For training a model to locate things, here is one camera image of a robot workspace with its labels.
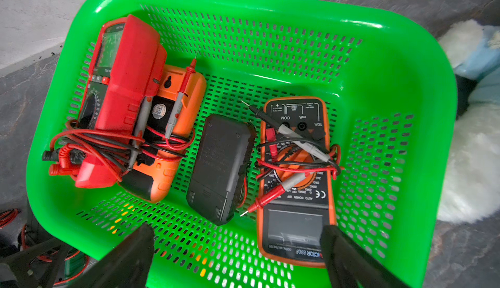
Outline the red multimeter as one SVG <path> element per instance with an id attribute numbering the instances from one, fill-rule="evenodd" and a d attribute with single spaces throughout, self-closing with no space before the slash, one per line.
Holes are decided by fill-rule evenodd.
<path id="1" fill-rule="evenodd" d="M 78 117 L 42 155 L 50 176 L 107 188 L 133 170 L 166 57 L 159 32 L 133 15 L 102 26 Z"/>

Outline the orange grey Victor multimeter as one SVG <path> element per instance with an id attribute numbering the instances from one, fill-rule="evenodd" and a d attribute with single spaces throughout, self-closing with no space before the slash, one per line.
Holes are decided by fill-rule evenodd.
<path id="1" fill-rule="evenodd" d="M 259 195 L 246 211 L 257 215 L 259 250 L 275 261 L 323 268 L 320 237 L 336 223 L 332 182 L 342 169 L 326 104 L 315 96 L 292 96 L 248 108 L 261 120 Z"/>

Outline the orange multimeter with leads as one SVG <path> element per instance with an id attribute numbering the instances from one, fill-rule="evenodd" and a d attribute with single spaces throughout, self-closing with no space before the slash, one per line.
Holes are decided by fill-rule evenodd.
<path id="1" fill-rule="evenodd" d="M 138 198 L 157 203 L 171 189 L 180 161 L 192 144 L 194 123 L 207 88 L 207 81 L 198 72 L 190 76 L 182 109 L 169 139 L 165 129 L 186 70 L 166 65 L 160 88 L 152 99 L 144 132 L 143 153 L 137 157 L 133 170 L 123 176 L 120 186 Z"/>

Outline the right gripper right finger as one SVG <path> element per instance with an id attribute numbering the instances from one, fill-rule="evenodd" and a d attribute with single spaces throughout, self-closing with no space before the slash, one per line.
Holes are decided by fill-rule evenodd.
<path id="1" fill-rule="evenodd" d="M 323 260 L 332 287 L 407 287 L 336 225 L 323 228 Z"/>

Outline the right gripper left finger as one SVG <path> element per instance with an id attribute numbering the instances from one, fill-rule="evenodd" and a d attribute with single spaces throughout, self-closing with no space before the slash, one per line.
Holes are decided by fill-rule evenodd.
<path id="1" fill-rule="evenodd" d="M 70 287 L 145 287 L 154 255 L 154 230 L 143 224 Z"/>

